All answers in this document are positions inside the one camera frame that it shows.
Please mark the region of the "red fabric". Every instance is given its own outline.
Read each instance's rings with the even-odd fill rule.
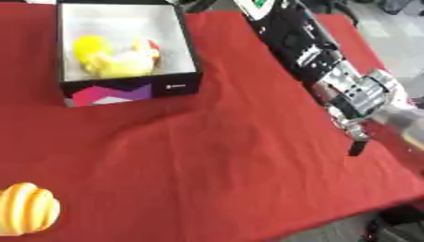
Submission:
[[[378,143],[346,157],[349,140],[238,13],[188,16],[198,95],[69,109],[54,8],[0,10],[0,184],[62,203],[51,229],[10,241],[263,241],[424,194]],[[381,67],[344,17],[320,19],[361,71]]]

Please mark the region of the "yellow toy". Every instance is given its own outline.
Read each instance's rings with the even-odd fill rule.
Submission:
[[[74,42],[74,56],[96,78],[129,78],[151,75],[159,61],[159,47],[135,40],[132,49],[113,55],[112,45],[100,36],[83,36]]]
[[[0,236],[18,236],[49,228],[61,211],[50,191],[18,183],[0,192]]]

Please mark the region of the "robotic hand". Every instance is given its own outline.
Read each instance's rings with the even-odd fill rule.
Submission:
[[[415,152],[424,164],[424,111],[409,102],[396,79],[377,69],[360,75],[297,0],[235,3],[260,40],[327,110],[333,123],[353,139],[350,155],[359,155],[370,139],[383,143],[399,139],[407,145],[403,152]],[[382,135],[388,130],[392,136]]]

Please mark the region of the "open box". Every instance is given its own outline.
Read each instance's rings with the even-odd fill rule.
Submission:
[[[68,106],[90,106],[170,95],[195,94],[202,71],[186,32],[184,14],[169,4],[136,5],[61,1],[59,3],[60,84]],[[73,53],[79,37],[106,38],[114,50],[131,46],[134,39],[152,40],[160,60],[150,76],[99,78],[89,75]]]

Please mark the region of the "orange striped fruit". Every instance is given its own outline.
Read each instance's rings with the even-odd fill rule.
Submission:
[[[0,191],[0,236],[43,231],[56,221],[60,211],[50,191],[29,182],[14,184]]]

